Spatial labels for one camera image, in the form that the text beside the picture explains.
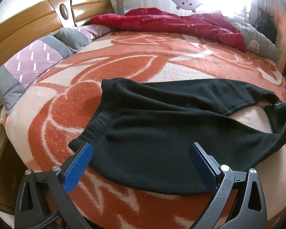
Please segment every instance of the bed sheet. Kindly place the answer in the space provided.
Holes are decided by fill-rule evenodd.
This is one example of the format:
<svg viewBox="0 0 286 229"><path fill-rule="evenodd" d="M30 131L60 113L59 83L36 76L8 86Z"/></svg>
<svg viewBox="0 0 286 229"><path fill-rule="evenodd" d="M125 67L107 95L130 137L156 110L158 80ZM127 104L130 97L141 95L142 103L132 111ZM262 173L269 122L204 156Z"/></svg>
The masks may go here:
<svg viewBox="0 0 286 229"><path fill-rule="evenodd" d="M174 33L116 31L39 77L5 119L6 133L28 168L47 171L73 152L101 100L101 81L136 82L227 78L274 91L286 102L285 80L275 63L212 41ZM231 115L272 132L260 102ZM286 144L256 169L263 186L269 228L286 210ZM104 228L189 228L210 195L174 196L112 183L88 167L70 197L79 211ZM223 223L232 200L218 221Z"/></svg>

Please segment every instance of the orange blanket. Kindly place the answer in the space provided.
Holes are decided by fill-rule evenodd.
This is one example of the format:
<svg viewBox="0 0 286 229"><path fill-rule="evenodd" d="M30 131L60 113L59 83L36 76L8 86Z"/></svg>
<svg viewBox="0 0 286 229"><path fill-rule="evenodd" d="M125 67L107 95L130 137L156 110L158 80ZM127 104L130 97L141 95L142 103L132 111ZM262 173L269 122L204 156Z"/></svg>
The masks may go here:
<svg viewBox="0 0 286 229"><path fill-rule="evenodd" d="M41 76L6 118L7 135L28 168L47 171L73 154L68 143L95 112L101 100L101 80L115 77L136 82L235 79L272 90L286 102L284 78L270 60L188 35L113 32ZM261 106L231 117L271 132ZM271 227L286 210L286 145L256 169ZM112 183L88 167L70 197L84 216L105 228L182 229L189 228L210 195L135 190ZM224 222L229 206L217 225Z"/></svg>

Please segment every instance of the metal screw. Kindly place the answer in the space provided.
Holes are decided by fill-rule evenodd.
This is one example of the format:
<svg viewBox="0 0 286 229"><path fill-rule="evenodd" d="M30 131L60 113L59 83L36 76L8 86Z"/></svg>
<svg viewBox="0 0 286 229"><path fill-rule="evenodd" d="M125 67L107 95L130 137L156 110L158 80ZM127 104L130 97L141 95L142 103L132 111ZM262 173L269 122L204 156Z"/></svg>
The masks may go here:
<svg viewBox="0 0 286 229"><path fill-rule="evenodd" d="M60 166L59 166L59 165L54 165L54 166L52 167L52 170L53 170L53 171L59 171L59 170L60 170Z"/></svg>
<svg viewBox="0 0 286 229"><path fill-rule="evenodd" d="M251 172L252 174L256 174L256 173L257 173L257 171L256 171L255 169L250 169L250 172Z"/></svg>
<svg viewBox="0 0 286 229"><path fill-rule="evenodd" d="M226 172L226 171L228 171L228 170L230 169L230 167L227 166L227 165L225 165L225 164L221 165L220 168L221 168L221 170L224 171L224 172Z"/></svg>
<svg viewBox="0 0 286 229"><path fill-rule="evenodd" d="M31 174L31 173L32 173L32 170L31 170L31 169L27 169L26 172L25 172L26 175L29 175L29 174Z"/></svg>

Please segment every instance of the pillow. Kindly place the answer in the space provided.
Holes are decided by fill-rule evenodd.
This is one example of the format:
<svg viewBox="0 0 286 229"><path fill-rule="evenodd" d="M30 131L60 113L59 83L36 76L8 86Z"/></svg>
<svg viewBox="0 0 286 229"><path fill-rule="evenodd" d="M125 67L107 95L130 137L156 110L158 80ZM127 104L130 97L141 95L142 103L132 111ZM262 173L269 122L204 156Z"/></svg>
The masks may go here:
<svg viewBox="0 0 286 229"><path fill-rule="evenodd" d="M274 62L279 60L280 53L277 47L266 36L244 21L229 17L226 17L226 19L240 30L249 52L273 60Z"/></svg>
<svg viewBox="0 0 286 229"><path fill-rule="evenodd" d="M62 28L55 37L63 42L74 53L89 45L93 40L109 33L111 28L102 25Z"/></svg>
<svg viewBox="0 0 286 229"><path fill-rule="evenodd" d="M9 114L25 90L44 72L71 56L65 44L48 34L12 56L0 67L0 102Z"/></svg>

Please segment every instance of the red blanket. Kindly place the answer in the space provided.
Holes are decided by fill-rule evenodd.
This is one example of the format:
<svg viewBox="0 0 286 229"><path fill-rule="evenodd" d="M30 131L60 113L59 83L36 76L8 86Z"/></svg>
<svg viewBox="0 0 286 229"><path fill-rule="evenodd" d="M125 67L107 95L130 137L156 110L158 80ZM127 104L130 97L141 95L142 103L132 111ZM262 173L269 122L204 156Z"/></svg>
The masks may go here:
<svg viewBox="0 0 286 229"><path fill-rule="evenodd" d="M128 31L183 33L246 52L241 32L219 13L177 16L157 8L138 8L125 15L98 15L91 18L90 22Z"/></svg>

